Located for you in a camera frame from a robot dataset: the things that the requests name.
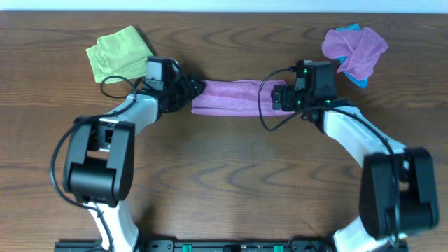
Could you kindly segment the purple microfiber cloth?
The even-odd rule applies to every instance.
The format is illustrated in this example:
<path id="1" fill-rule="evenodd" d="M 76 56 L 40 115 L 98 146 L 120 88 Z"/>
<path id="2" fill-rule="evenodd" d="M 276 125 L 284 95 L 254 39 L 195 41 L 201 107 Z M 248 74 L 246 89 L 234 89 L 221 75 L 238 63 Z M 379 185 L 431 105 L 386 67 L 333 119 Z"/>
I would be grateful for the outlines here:
<path id="1" fill-rule="evenodd" d="M 192 101 L 192 113 L 203 116 L 258 117 L 261 80 L 205 80 L 203 93 Z"/>

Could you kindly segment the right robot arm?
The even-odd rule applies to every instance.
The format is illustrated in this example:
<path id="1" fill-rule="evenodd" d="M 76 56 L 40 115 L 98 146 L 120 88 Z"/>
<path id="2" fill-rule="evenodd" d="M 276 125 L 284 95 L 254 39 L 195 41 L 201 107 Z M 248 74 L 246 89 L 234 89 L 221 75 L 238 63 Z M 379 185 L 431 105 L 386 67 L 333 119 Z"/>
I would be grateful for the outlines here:
<path id="1" fill-rule="evenodd" d="M 362 168 L 359 216 L 334 232 L 326 251 L 398 250 L 410 235 L 440 220 L 433 159 L 381 132 L 347 100 L 277 85 L 273 108 L 290 111 L 336 140 Z"/>

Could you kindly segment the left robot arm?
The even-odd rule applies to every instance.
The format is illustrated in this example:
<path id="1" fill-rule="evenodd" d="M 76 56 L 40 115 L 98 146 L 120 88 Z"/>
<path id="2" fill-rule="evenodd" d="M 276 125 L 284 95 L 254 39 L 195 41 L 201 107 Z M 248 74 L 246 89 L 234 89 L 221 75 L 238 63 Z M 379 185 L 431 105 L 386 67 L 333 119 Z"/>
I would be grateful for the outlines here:
<path id="1" fill-rule="evenodd" d="M 135 251 L 139 229 L 127 196 L 134 177 L 135 138 L 163 113 L 181 110 L 205 90 L 205 83 L 187 75 L 160 82 L 136 79 L 122 104 L 105 114 L 79 116 L 60 139 L 67 141 L 61 197 L 87 209 L 101 241 L 92 251 Z"/>

